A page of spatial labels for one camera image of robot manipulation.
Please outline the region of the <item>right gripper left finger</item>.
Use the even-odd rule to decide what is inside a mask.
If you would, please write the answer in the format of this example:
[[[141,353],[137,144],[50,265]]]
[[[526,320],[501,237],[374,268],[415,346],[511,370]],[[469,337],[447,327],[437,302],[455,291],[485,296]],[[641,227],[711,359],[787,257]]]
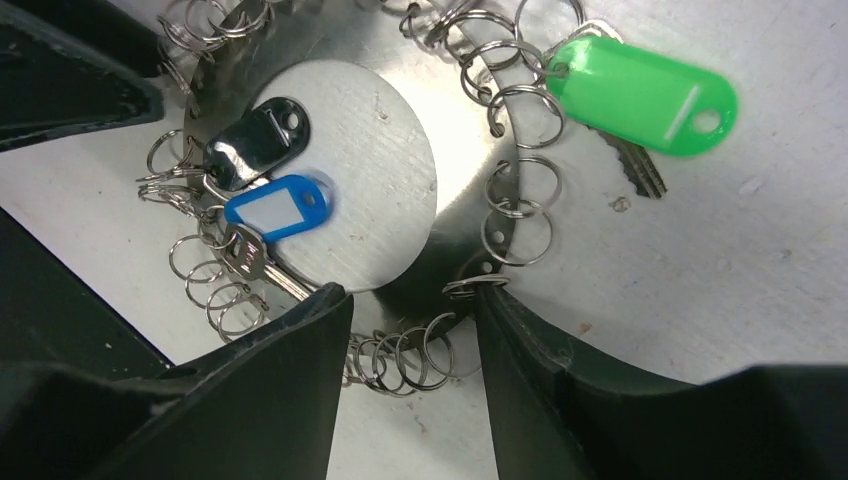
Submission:
[[[327,284],[155,378],[1,368],[5,479],[323,479],[354,301]]]

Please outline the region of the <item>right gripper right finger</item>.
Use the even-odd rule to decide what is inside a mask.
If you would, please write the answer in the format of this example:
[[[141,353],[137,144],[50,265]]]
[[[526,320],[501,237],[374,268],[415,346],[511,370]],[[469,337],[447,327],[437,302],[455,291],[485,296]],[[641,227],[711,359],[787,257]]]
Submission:
[[[847,369],[757,365],[696,385],[619,360],[500,287],[474,300],[502,479],[843,479]]]

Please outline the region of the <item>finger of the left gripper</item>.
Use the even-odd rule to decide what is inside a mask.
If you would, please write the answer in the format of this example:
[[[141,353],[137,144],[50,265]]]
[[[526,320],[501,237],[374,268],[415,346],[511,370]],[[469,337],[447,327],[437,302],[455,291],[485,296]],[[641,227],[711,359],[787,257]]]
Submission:
[[[7,3],[1,6],[1,149],[145,124],[163,95],[81,40]]]
[[[110,1],[11,0],[7,4],[45,21],[141,77],[157,77],[158,35]]]

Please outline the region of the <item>key with blue tag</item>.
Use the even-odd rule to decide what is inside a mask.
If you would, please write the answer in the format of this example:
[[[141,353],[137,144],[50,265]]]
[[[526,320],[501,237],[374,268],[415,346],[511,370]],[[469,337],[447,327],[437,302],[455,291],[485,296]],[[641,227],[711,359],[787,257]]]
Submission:
[[[332,213],[332,189],[314,175],[290,174],[240,193],[222,205],[223,264],[245,282],[264,281],[297,301],[315,288],[271,259],[274,245],[323,225]]]

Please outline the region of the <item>key with black tag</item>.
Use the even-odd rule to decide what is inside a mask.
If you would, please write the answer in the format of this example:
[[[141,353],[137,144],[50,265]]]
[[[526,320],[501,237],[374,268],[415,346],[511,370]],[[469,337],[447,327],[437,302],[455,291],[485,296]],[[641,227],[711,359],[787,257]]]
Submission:
[[[238,192],[305,152],[312,123],[304,105],[272,97],[219,131],[202,149],[197,186]]]

